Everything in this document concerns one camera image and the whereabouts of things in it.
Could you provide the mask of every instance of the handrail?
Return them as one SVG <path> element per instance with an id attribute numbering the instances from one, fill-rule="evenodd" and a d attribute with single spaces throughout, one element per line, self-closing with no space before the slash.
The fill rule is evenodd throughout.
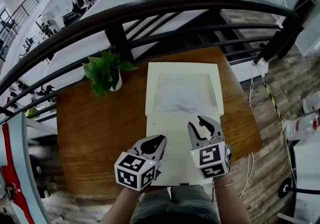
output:
<path id="1" fill-rule="evenodd" d="M 202 44 L 199 46 L 192 46 L 188 47 L 188 50 L 193 50 L 193 49 L 201 49 L 201 48 L 207 48 L 207 47 L 215 47 L 215 46 L 228 46 L 228 45 L 233 45 L 237 43 L 251 43 L 251 42 L 265 42 L 265 41 L 270 41 L 272 39 L 272 36 L 261 36 L 261 37 L 254 37 L 254 38 L 248 38 L 248 39 L 235 39 L 235 40 L 228 40 L 228 41 L 219 41 L 219 42 L 213 42 L 213 43 L 207 43 L 207 44 Z M 171 54 L 181 52 L 181 49 L 171 51 Z M 166 53 L 164 54 L 159 54 L 156 55 L 156 57 L 161 57 L 165 56 Z M 142 61 L 145 61 L 147 59 L 154 58 L 155 56 L 145 56 L 145 54 L 142 54 L 136 58 L 136 62 L 140 63 Z"/>
<path id="2" fill-rule="evenodd" d="M 183 30 L 175 30 L 160 34 L 151 35 L 148 37 L 142 37 L 140 39 L 136 39 L 130 43 L 131 47 L 139 47 L 145 44 L 150 44 L 153 42 L 158 42 L 159 40 L 163 40 L 166 38 L 179 37 L 181 35 L 186 35 L 188 33 L 199 33 L 199 32 L 207 32 L 207 31 L 223 31 L 228 29 L 278 29 L 278 25 L 274 24 L 248 24 L 248 23 L 237 23 L 237 24 L 223 24 L 223 25 L 213 25 L 213 26 L 200 26 Z"/>
<path id="3" fill-rule="evenodd" d="M 24 73 L 51 54 L 110 25 L 172 12 L 204 9 L 240 9 L 298 18 L 295 11 L 260 0 L 140 0 L 101 11 L 66 27 L 38 45 L 21 59 L 0 81 L 0 95 Z"/>
<path id="4" fill-rule="evenodd" d="M 6 23 L 9 21 L 15 21 L 15 23 L 18 25 L 17 29 L 14 29 L 15 33 L 18 33 L 22 23 L 24 22 L 24 20 L 30 15 L 31 11 L 34 9 L 34 7 L 39 3 L 40 0 L 24 0 L 18 7 L 17 9 L 14 11 L 14 13 L 12 15 L 10 15 L 7 19 L 6 19 Z M 5 26 L 2 27 L 0 34 L 4 31 L 7 30 L 7 28 Z M 6 41 L 8 37 L 8 33 L 6 35 L 5 38 L 0 37 L 0 39 L 2 41 Z M 9 42 L 9 40 L 6 42 L 6 46 L 8 46 L 8 48 L 11 46 L 11 43 L 13 42 L 13 37 L 11 37 L 11 41 Z"/>

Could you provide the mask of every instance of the wooden table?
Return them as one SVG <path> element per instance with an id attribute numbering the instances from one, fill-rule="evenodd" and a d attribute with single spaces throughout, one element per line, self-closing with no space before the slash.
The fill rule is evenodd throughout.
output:
<path id="1" fill-rule="evenodd" d="M 215 63 L 223 96 L 221 117 L 231 162 L 262 147 L 255 119 L 239 82 L 220 48 L 212 47 L 154 59 L 152 62 Z M 148 62 L 122 74 L 117 92 L 97 99 L 87 80 L 57 95 L 58 144 L 66 183 L 74 196 L 114 199 L 121 186 L 114 163 L 122 151 L 145 137 Z"/>

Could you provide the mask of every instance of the bracelet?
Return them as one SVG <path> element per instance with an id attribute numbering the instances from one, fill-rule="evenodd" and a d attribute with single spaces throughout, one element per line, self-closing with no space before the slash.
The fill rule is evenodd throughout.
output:
<path id="1" fill-rule="evenodd" d="M 230 186 L 234 181 L 231 180 L 231 182 L 229 184 L 225 184 L 225 185 L 215 185 L 215 186 Z"/>
<path id="2" fill-rule="evenodd" d="M 230 172 L 228 172 L 228 174 L 226 176 L 221 177 L 221 179 L 225 179 L 226 177 L 228 177 L 230 175 Z"/>

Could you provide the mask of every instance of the wrist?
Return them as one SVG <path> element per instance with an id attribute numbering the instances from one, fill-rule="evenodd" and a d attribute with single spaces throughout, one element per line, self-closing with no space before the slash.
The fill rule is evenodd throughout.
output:
<path id="1" fill-rule="evenodd" d="M 136 191 L 136 190 L 133 190 L 131 188 L 128 188 L 128 187 L 124 187 L 123 188 L 123 191 L 128 194 L 128 195 L 131 195 L 131 196 L 140 196 L 140 191 Z"/>
<path id="2" fill-rule="evenodd" d="M 214 181 L 215 185 L 223 186 L 223 185 L 230 184 L 232 182 L 232 179 L 230 178 L 230 175 L 228 173 L 226 176 L 220 176 L 220 177 L 213 178 L 213 181 Z"/>

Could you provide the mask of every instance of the red stripe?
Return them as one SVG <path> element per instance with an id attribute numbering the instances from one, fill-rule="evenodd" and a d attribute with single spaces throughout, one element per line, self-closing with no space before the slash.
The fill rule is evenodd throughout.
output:
<path id="1" fill-rule="evenodd" d="M 295 131 L 299 131 L 299 122 L 300 122 L 300 120 L 298 120 L 298 121 L 296 121 L 296 126 L 295 126 Z"/>
<path id="2" fill-rule="evenodd" d="M 4 182 L 6 183 L 6 186 L 12 187 L 14 189 L 13 191 L 13 202 L 19 206 L 25 213 L 26 219 L 28 221 L 29 224 L 35 224 L 29 209 L 28 209 L 28 205 L 27 205 L 27 201 L 24 197 L 24 195 L 21 192 L 21 186 L 20 186 L 20 182 L 17 176 L 17 173 L 15 171 L 15 167 L 14 167 L 14 162 L 13 162 L 13 158 L 12 158 L 12 152 L 11 152 L 11 147 L 10 147 L 10 136 L 9 136 L 9 127 L 8 125 L 5 123 L 2 125 L 2 131 L 3 131 L 3 137 L 4 139 L 4 144 L 5 144 L 5 150 L 6 150 L 6 157 L 7 157 L 7 166 L 2 166 L 1 167 L 1 171 L 4 177 Z"/>
<path id="3" fill-rule="evenodd" d="M 320 125 L 320 117 L 318 117 L 316 120 L 313 121 L 314 126 L 313 128 L 316 130 L 317 127 Z"/>

